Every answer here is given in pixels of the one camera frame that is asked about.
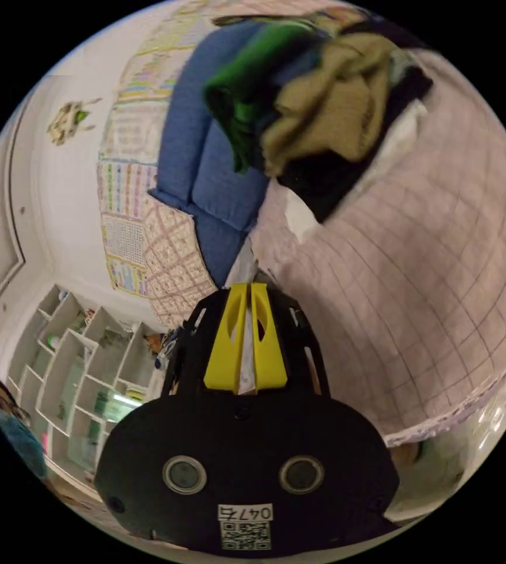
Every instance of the green cloth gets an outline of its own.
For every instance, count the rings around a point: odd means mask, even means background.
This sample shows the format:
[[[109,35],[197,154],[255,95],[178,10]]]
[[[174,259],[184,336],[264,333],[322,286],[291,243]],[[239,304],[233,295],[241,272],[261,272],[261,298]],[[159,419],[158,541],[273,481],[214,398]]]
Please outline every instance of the green cloth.
[[[312,36],[312,29],[298,22],[268,24],[205,84],[206,106],[231,143],[235,172],[247,172],[254,155],[254,123],[272,108],[267,77]]]

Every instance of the pink checkered fabric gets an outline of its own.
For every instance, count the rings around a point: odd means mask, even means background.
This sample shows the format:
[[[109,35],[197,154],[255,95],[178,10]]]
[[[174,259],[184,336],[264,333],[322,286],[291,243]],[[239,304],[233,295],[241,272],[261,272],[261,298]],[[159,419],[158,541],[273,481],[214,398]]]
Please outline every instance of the pink checkered fabric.
[[[479,407],[506,373],[506,132],[445,59],[418,142],[300,244],[269,186],[252,233],[259,267],[304,308],[333,397],[390,445]]]
[[[151,306],[174,329],[217,290],[200,253],[192,216],[146,195],[143,219]]]

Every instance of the chart on wall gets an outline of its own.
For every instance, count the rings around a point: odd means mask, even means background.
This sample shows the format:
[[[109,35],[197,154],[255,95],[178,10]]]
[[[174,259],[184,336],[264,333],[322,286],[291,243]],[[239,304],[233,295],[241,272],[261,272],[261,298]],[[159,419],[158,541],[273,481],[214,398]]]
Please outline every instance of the chart on wall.
[[[301,14],[329,0],[284,0],[279,11]],[[156,183],[163,124],[170,97],[196,45],[215,29],[212,18],[270,14],[274,2],[197,0],[158,22],[130,58],[119,80],[98,156],[102,238],[114,288],[147,296],[142,259],[142,203]]]

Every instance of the yellow plastic part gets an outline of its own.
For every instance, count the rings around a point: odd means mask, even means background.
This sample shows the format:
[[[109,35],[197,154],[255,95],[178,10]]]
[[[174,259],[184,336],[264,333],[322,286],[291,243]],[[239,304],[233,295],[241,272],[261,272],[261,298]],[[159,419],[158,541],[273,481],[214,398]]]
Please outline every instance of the yellow plastic part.
[[[247,284],[234,284],[229,290],[204,385],[210,390],[239,392],[241,355],[247,313]]]
[[[286,367],[276,334],[266,284],[251,284],[251,313],[253,317],[253,353],[256,389],[283,388],[288,381]],[[259,338],[259,323],[264,329]]]

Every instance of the qr code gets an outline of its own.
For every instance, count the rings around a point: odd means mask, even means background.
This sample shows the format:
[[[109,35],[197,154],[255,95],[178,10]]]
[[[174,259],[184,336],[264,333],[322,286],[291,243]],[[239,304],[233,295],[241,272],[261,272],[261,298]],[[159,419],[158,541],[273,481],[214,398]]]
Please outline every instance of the qr code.
[[[222,548],[226,550],[270,550],[270,522],[220,523]]]

